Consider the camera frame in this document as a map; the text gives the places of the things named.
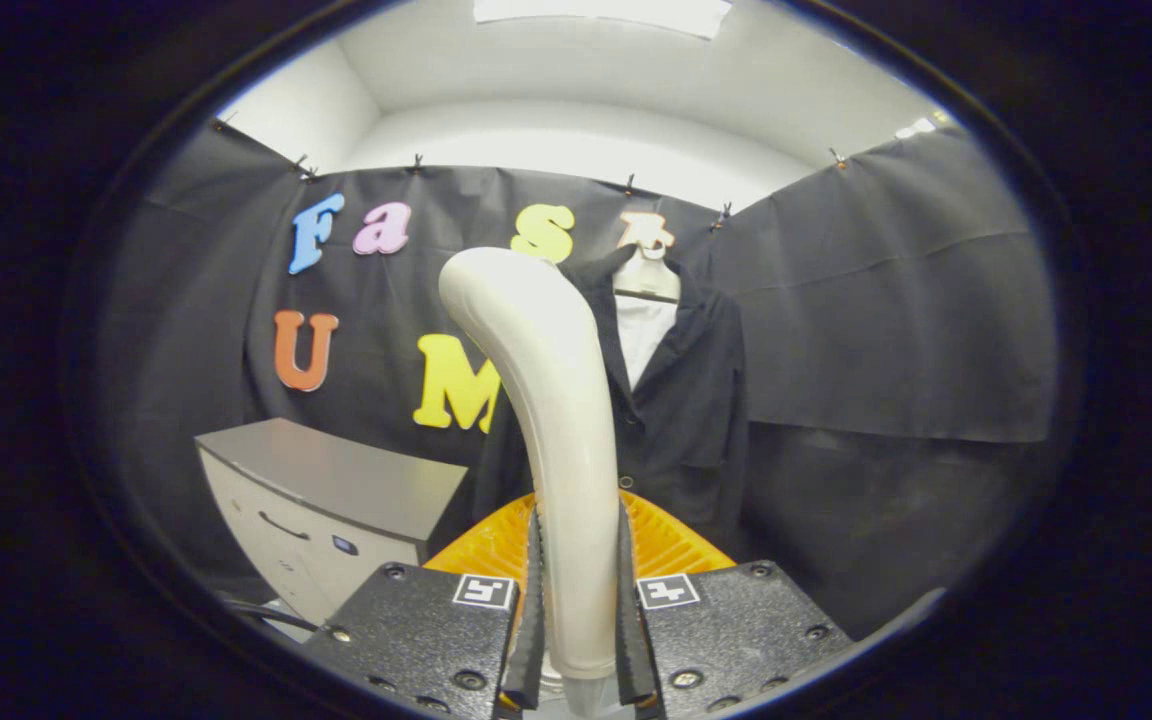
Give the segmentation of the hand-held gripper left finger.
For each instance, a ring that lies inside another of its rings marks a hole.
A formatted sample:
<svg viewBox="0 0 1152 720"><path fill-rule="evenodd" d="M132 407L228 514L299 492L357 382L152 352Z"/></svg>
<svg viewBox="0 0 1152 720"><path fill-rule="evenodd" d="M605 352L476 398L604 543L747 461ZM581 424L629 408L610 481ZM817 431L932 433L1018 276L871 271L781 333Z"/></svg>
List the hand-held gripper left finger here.
<svg viewBox="0 0 1152 720"><path fill-rule="evenodd" d="M381 564L303 644L348 687L430 719L520 719L545 652L540 521L517 498L429 564Z"/></svg>

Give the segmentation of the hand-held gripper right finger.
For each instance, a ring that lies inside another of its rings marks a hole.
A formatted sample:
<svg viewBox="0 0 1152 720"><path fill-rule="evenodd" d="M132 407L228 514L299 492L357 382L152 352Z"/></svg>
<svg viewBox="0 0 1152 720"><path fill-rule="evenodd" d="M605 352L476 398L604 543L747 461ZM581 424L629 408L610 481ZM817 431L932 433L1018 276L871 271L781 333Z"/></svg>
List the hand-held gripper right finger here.
<svg viewBox="0 0 1152 720"><path fill-rule="evenodd" d="M636 715L717 717L851 650L774 562L735 562L654 503L620 498L617 683Z"/></svg>

